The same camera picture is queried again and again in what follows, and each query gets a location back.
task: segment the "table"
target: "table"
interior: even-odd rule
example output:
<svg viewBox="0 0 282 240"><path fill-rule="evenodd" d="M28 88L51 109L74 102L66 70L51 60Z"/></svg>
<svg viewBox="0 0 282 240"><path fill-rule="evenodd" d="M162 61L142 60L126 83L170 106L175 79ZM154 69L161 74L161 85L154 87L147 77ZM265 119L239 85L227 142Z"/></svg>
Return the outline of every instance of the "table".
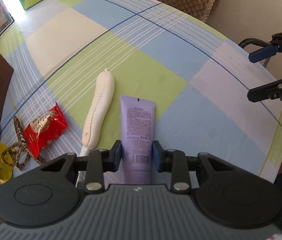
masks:
<svg viewBox="0 0 282 240"><path fill-rule="evenodd" d="M156 102L154 139L187 155L209 152L274 181L282 160L282 102L251 103L247 91L275 79L248 54L199 20L156 0L44 0L0 37L15 72L1 121L1 141L57 101L69 128L42 156L80 152L97 75L105 68L115 92L98 147L120 138L120 95ZM37 166L31 160L28 171ZM20 174L14 169L14 175ZM153 171L154 183L170 175ZM197 185L191 172L193 187ZM121 183L122 170L106 173Z"/></svg>

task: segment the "red snack package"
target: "red snack package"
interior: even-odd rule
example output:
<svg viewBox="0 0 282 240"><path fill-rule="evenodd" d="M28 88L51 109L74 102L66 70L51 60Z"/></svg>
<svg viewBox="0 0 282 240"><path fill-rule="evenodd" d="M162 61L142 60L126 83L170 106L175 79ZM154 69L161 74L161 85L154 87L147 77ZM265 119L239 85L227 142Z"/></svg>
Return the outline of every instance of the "red snack package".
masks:
<svg viewBox="0 0 282 240"><path fill-rule="evenodd" d="M24 136L28 147L37 159L42 149L56 140L68 127L59 105L55 103L45 114L40 115L26 127Z"/></svg>

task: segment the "beige square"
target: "beige square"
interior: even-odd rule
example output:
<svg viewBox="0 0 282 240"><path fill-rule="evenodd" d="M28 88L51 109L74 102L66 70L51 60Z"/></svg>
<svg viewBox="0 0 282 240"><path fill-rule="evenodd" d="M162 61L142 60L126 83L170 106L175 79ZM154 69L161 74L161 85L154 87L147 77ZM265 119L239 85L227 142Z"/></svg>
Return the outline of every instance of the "beige square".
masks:
<svg viewBox="0 0 282 240"><path fill-rule="evenodd" d="M59 13L26 40L44 78L107 29L72 8Z"/></svg>

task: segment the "barcode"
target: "barcode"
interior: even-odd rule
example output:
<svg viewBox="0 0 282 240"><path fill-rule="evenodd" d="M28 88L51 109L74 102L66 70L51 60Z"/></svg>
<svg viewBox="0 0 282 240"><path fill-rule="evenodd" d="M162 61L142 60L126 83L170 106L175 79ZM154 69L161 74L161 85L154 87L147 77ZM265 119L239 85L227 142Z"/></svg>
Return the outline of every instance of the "barcode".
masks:
<svg viewBox="0 0 282 240"><path fill-rule="evenodd" d="M132 155L131 156L131 163L148 164L149 163L149 157L145 156L145 155Z"/></svg>

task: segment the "toothbrush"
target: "toothbrush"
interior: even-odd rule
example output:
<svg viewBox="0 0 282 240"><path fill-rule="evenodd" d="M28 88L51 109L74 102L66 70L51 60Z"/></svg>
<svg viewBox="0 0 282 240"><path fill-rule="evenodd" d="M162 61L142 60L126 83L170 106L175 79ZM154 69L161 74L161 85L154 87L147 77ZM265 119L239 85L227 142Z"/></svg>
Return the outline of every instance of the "toothbrush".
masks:
<svg viewBox="0 0 282 240"><path fill-rule="evenodd" d="M114 78L110 71L105 69L96 79L96 86L92 104L83 127L82 149L80 156L87 156L99 141L102 123L114 93ZM82 172L79 172L79 181L84 181Z"/></svg>

